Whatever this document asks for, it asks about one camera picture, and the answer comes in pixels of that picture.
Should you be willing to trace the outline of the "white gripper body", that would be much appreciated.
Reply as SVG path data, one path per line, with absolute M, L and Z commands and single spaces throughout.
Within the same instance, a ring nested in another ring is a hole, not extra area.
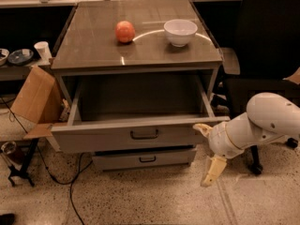
M 245 152 L 244 149 L 236 147 L 226 131 L 226 122 L 213 126 L 208 136 L 209 148 L 218 156 L 232 159 Z

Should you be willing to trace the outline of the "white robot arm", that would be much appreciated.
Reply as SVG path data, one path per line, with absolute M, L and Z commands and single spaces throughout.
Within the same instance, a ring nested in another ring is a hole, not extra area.
M 206 159 L 201 185 L 210 187 L 224 171 L 227 160 L 253 145 L 265 145 L 287 136 L 299 140 L 300 108 L 278 94 L 260 93 L 247 103 L 246 111 L 213 127 L 194 124 L 208 140 L 214 155 Z

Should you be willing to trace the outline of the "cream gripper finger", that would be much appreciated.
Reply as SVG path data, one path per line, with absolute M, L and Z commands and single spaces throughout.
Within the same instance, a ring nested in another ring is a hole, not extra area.
M 218 155 L 207 157 L 202 176 L 201 186 L 210 187 L 220 177 L 227 166 L 227 159 Z
M 199 123 L 199 124 L 195 124 L 193 126 L 193 128 L 197 131 L 200 131 L 201 134 L 205 137 L 205 138 L 208 138 L 209 137 L 209 134 L 211 132 L 211 130 L 213 129 L 212 127 L 206 125 L 206 124 L 202 124 L 202 123 Z

